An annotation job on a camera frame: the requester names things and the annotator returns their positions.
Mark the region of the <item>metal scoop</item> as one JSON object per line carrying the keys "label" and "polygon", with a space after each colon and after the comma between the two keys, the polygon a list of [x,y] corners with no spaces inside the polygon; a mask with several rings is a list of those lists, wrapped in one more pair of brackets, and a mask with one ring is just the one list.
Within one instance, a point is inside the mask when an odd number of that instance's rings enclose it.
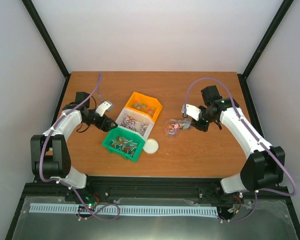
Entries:
{"label": "metal scoop", "polygon": [[178,128],[180,130],[190,130],[192,121],[190,119],[178,120]]}

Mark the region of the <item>green candy bin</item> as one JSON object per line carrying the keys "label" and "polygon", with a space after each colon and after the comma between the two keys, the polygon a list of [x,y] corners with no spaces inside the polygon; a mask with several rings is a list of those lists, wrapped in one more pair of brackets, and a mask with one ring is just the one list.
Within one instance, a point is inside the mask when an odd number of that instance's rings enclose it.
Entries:
{"label": "green candy bin", "polygon": [[146,141],[137,133],[128,131],[122,127],[116,127],[109,131],[102,142],[102,146],[109,153],[114,153],[126,160],[137,162]]}

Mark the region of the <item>white candy bin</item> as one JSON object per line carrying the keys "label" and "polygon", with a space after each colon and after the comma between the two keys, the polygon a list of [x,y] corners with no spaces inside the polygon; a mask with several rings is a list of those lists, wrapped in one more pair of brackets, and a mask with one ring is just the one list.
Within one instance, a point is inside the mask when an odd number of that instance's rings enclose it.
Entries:
{"label": "white candy bin", "polygon": [[145,141],[154,127],[154,122],[146,114],[124,107],[115,121],[119,127],[139,135]]}

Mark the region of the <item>orange candy bin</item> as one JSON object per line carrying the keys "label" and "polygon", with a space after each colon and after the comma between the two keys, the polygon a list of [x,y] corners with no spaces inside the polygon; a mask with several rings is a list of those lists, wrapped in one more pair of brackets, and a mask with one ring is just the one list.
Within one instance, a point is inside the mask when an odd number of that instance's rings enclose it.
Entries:
{"label": "orange candy bin", "polygon": [[133,92],[125,104],[125,108],[144,114],[155,122],[163,106],[157,98]]}

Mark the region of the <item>white jar lid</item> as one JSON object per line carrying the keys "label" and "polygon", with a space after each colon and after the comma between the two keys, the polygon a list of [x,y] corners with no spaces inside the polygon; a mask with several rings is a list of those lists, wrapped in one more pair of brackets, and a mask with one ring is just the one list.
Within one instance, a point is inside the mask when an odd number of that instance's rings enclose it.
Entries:
{"label": "white jar lid", "polygon": [[159,143],[157,140],[153,138],[147,139],[143,146],[143,151],[146,152],[147,154],[154,154],[158,151],[158,149],[159,149]]}

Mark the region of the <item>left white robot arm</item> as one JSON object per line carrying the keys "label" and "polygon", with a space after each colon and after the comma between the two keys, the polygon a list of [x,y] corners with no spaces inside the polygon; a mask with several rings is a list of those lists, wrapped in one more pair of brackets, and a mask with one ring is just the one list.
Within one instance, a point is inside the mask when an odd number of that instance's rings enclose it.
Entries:
{"label": "left white robot arm", "polygon": [[44,133],[30,139],[31,169],[43,182],[55,181],[68,188],[75,188],[82,201],[93,198],[94,188],[87,183],[87,175],[72,166],[67,140],[80,124],[93,125],[103,132],[109,132],[118,124],[106,115],[113,104],[106,100],[90,109],[93,96],[77,92],[75,100],[64,106],[56,122]]}

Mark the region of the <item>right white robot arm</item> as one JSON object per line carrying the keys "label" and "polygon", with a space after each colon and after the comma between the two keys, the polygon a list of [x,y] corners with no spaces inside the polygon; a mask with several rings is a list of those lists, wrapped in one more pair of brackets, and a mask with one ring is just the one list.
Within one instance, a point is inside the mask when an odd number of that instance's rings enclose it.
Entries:
{"label": "right white robot arm", "polygon": [[242,148],[246,162],[241,171],[220,181],[226,194],[261,190],[282,182],[285,152],[266,141],[244,116],[238,103],[223,98],[215,85],[201,90],[204,105],[185,105],[191,125],[207,132],[211,123],[226,127]]}

